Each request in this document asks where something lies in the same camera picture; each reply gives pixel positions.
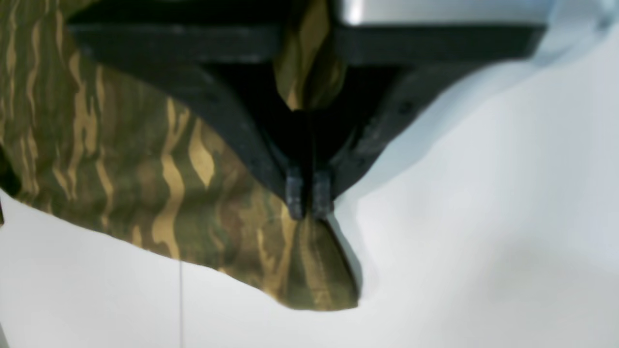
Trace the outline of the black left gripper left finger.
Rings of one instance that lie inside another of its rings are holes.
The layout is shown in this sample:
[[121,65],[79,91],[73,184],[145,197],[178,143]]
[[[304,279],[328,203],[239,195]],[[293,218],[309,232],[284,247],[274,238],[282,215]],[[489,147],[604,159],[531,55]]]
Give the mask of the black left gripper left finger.
[[95,61],[190,108],[285,202],[292,218],[305,215],[301,169],[287,164],[274,130],[279,117],[288,118],[271,69],[283,24],[70,22],[68,27]]

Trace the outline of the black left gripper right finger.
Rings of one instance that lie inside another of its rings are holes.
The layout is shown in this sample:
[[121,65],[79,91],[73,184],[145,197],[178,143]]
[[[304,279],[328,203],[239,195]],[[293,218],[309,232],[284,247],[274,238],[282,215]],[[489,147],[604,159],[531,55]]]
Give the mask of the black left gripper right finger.
[[331,48],[345,66],[331,104],[312,115],[312,216],[360,181],[385,148],[457,82],[533,55],[544,24],[337,26]]

